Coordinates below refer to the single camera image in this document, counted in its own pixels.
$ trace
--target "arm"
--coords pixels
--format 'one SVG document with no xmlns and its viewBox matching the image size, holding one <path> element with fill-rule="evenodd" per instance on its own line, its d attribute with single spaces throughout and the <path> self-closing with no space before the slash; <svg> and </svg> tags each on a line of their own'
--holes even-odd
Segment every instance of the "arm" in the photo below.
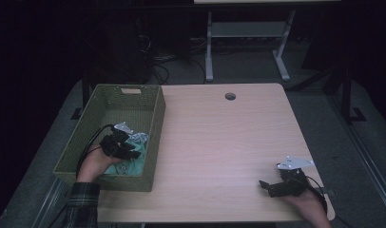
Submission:
<svg viewBox="0 0 386 228">
<path fill-rule="evenodd" d="M 299 197 L 287 196 L 281 197 L 281 199 L 293 205 L 303 218 L 309 221 L 313 227 L 332 227 L 318 197 L 311 191 L 305 190 Z"/>
<path fill-rule="evenodd" d="M 113 163 L 122 161 L 105 155 L 99 145 L 91 146 L 89 151 L 72 185 L 64 227 L 97 227 L 100 185 L 93 182 Z"/>
</svg>

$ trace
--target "metal stand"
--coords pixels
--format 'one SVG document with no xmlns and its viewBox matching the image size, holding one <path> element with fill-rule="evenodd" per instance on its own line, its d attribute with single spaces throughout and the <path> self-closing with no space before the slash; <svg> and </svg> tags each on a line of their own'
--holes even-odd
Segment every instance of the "metal stand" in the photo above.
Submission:
<svg viewBox="0 0 386 228">
<path fill-rule="evenodd" d="M 357 107 L 353 107 L 353 110 L 356 113 L 356 116 L 351 116 L 351 72 L 348 68 L 345 68 L 344 77 L 343 77 L 343 89 L 342 89 L 342 99 L 341 99 L 341 115 L 343 116 L 346 123 L 351 124 L 352 122 L 365 122 L 366 118 L 362 114 L 361 110 Z"/>
<path fill-rule="evenodd" d="M 284 51 L 295 11 L 291 10 L 285 22 L 212 22 L 211 11 L 208 12 L 207 22 L 207 52 L 205 53 L 205 80 L 214 80 L 213 64 L 211 58 L 212 37 L 281 37 L 280 46 L 273 50 L 273 57 L 279 68 L 283 81 L 290 81 L 281 55 Z"/>
</svg>

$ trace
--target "white object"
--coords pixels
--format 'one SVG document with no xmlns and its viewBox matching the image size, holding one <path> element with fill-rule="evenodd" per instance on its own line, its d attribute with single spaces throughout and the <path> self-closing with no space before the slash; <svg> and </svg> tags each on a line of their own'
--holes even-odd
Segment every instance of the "white object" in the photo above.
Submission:
<svg viewBox="0 0 386 228">
<path fill-rule="evenodd" d="M 287 156 L 287 159 L 283 162 L 277 165 L 278 169 L 285 169 L 285 170 L 292 170 L 292 169 L 298 169 L 303 168 L 307 166 L 315 165 L 314 161 L 312 160 L 303 160 L 303 159 L 297 159 L 290 156 Z"/>
<path fill-rule="evenodd" d="M 130 128 L 128 128 L 128 126 L 125 124 L 125 122 L 116 124 L 115 128 L 118 130 L 124 131 L 125 133 L 127 133 L 129 135 L 133 134 L 133 131 L 130 130 Z"/>
</svg>

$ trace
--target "plaid shirt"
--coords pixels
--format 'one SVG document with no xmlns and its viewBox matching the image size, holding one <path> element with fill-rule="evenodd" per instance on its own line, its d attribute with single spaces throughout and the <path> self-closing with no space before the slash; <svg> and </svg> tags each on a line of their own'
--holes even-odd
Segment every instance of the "plaid shirt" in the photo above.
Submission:
<svg viewBox="0 0 386 228">
<path fill-rule="evenodd" d="M 97 227 L 97 206 L 100 185 L 75 182 L 67 204 L 63 227 Z"/>
</svg>

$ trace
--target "human hand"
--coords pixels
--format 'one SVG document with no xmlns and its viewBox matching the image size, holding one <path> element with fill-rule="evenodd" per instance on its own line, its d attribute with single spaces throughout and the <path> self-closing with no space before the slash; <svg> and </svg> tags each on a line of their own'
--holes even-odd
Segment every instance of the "human hand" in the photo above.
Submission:
<svg viewBox="0 0 386 228">
<path fill-rule="evenodd" d="M 308 189 L 298 197 L 287 196 L 281 197 L 281 199 L 293 205 L 303 218 L 309 221 L 315 228 L 332 227 L 318 197 Z"/>
<path fill-rule="evenodd" d="M 94 182 L 112 164 L 122 161 L 121 159 L 107 156 L 99 144 L 92 145 L 88 151 L 90 152 L 81 165 L 77 182 Z"/>
</svg>

